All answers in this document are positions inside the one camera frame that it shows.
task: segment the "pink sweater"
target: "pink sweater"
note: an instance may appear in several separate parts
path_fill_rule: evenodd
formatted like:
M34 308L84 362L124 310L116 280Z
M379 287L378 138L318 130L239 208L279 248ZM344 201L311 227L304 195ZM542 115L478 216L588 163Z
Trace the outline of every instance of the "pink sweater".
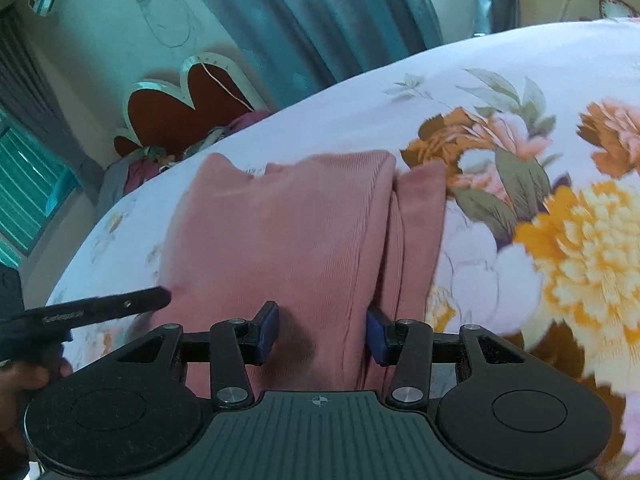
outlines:
M169 227L159 283L173 301L152 326L202 332L273 300L280 336L267 364L248 367L256 395L382 389L366 309L424 318L446 199L443 165L395 167L387 152L319 155L254 178L210 155ZM208 365L190 365L187 386L209 397Z

